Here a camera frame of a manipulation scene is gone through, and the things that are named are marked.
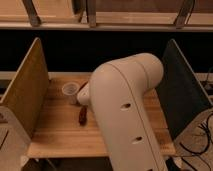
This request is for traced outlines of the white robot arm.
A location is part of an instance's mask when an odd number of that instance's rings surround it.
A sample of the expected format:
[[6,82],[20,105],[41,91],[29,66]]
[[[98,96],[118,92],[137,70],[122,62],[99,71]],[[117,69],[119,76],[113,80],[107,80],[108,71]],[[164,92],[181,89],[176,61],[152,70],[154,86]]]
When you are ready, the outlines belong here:
[[168,171],[143,104],[162,77],[161,61],[140,53],[100,65],[78,93],[94,113],[114,171]]

